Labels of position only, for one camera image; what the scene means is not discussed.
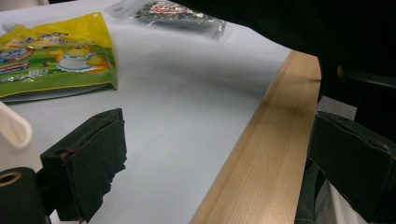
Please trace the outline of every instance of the black cloth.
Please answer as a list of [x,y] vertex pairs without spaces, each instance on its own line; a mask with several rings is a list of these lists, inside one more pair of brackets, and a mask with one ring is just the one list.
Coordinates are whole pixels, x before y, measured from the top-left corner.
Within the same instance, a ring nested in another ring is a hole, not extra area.
[[396,1],[175,0],[290,49],[396,76]]

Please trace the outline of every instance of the white cup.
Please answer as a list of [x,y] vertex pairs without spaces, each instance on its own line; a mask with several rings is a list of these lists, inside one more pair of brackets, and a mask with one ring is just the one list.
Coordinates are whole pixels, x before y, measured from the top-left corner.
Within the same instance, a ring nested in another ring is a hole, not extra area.
[[0,102],[0,172],[15,167],[29,167],[35,172],[41,169],[32,135],[30,124]]

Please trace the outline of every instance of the wooden edge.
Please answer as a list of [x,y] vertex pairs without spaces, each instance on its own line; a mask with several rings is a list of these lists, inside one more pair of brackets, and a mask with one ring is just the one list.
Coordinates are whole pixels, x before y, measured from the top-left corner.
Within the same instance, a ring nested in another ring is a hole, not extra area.
[[292,51],[191,223],[293,223],[316,113],[318,59]]

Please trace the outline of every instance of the plastic packaging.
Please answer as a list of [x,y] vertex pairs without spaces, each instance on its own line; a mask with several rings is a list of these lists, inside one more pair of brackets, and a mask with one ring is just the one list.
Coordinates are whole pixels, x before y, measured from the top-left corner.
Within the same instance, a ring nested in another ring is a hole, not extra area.
[[147,26],[161,26],[177,31],[190,31],[219,39],[224,34],[226,22],[191,10],[171,1],[147,1],[134,3],[122,0],[105,12],[120,21],[138,21]]
[[13,27],[0,36],[1,101],[117,89],[114,49],[100,12],[32,29]]

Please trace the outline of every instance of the table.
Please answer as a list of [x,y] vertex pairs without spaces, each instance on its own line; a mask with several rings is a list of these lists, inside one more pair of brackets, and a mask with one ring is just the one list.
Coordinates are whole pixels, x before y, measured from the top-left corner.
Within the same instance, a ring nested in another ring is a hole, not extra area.
[[[116,2],[80,0],[6,11],[0,21],[34,26]],[[31,123],[40,151],[92,115],[122,108],[126,170],[116,175],[90,223],[189,223],[239,137],[248,132],[247,124],[275,85],[290,50],[232,23],[216,42],[104,16],[118,58],[118,91],[8,105]],[[304,82],[318,86],[317,78]],[[286,105],[279,106],[287,111]],[[51,218],[59,223],[56,216]]]

